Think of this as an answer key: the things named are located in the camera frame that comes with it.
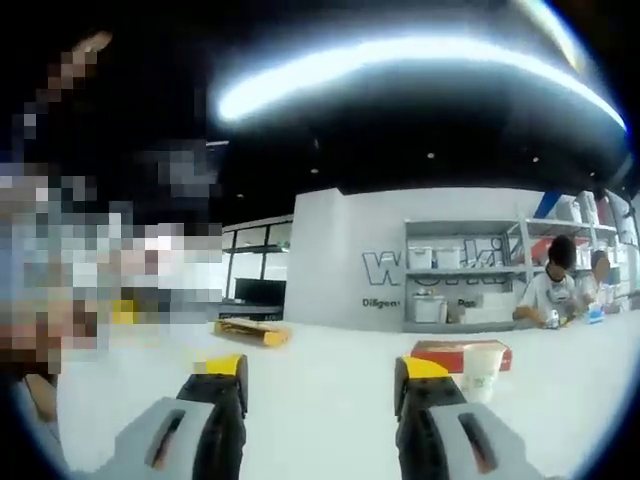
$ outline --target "white tabletop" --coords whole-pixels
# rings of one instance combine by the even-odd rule
[[[192,360],[245,353],[249,412],[241,478],[400,479],[395,358],[419,339],[496,338],[514,358],[489,407],[523,437],[529,461],[543,474],[568,476],[616,427],[640,354],[640,312],[559,331],[476,335],[289,326],[292,340],[277,350],[214,337],[203,324],[171,325],[145,344],[141,329],[149,327],[135,327],[137,341],[119,335],[93,361],[65,362],[58,409],[69,465],[94,471],[104,464],[128,422],[158,398],[178,393]]]

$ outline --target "blue item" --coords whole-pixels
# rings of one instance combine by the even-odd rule
[[[589,305],[589,312],[587,313],[587,323],[589,325],[593,323],[600,323],[604,320],[604,307],[596,303]]]

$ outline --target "white cup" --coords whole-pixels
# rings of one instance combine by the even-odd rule
[[[505,346],[499,343],[464,347],[461,390],[468,402],[486,403],[491,400],[505,350]]]

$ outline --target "red box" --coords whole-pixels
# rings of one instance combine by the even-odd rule
[[[456,340],[449,342],[423,340],[416,343],[411,351],[411,356],[435,362],[449,370],[449,373],[462,373],[464,371],[464,355],[462,352],[465,345],[478,343],[497,343],[504,346],[506,350],[502,356],[500,371],[506,372],[511,370],[513,351],[498,340]]]

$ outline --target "ceiling light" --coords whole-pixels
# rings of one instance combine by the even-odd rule
[[[513,67],[573,92],[600,108],[625,131],[627,129],[611,105],[571,75],[533,56],[486,41],[455,36],[375,40],[313,53],[238,83],[222,97],[219,113],[224,120],[240,120],[300,90],[317,87],[364,67],[402,60],[462,60]]]

